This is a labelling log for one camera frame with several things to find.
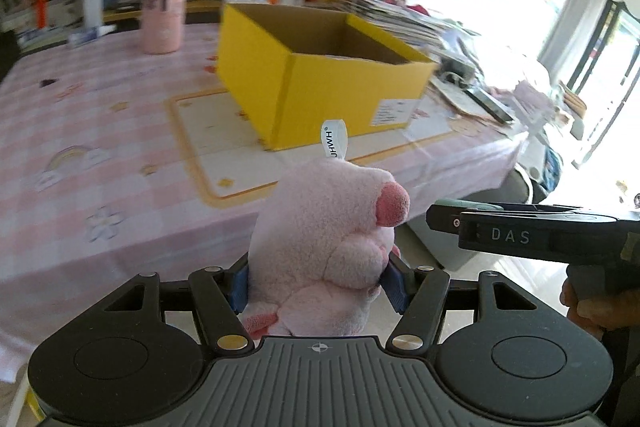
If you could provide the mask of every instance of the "curtain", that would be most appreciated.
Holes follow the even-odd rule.
[[[567,82],[584,53],[607,0],[566,0],[538,61],[552,86]]]

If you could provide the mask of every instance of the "handheld device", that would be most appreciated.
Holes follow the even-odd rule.
[[[247,256],[188,280],[140,274],[45,340],[28,377],[64,426],[602,427],[614,368],[591,335],[497,272],[450,280],[389,254],[381,278],[402,315],[377,337],[266,337],[236,318]],[[443,343],[448,310],[472,325]],[[167,325],[191,311],[200,338]]]
[[[640,214],[572,206],[441,200],[426,214],[432,230],[457,233],[458,245],[567,263],[579,299],[640,287]],[[640,425],[640,328],[606,331],[613,384],[598,409],[608,425]]]

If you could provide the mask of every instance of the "stack of papers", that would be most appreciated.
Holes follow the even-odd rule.
[[[347,0],[342,8],[415,48],[442,49],[440,36],[454,27],[440,19],[380,0]]]

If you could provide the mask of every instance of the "open box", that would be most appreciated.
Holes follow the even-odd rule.
[[[227,4],[218,75],[268,149],[319,142],[324,120],[350,136],[407,126],[436,64],[352,14]]]

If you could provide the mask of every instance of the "pig snout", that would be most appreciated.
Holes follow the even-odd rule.
[[[407,218],[409,213],[409,194],[402,185],[387,182],[376,202],[376,225],[379,227],[396,227]]]

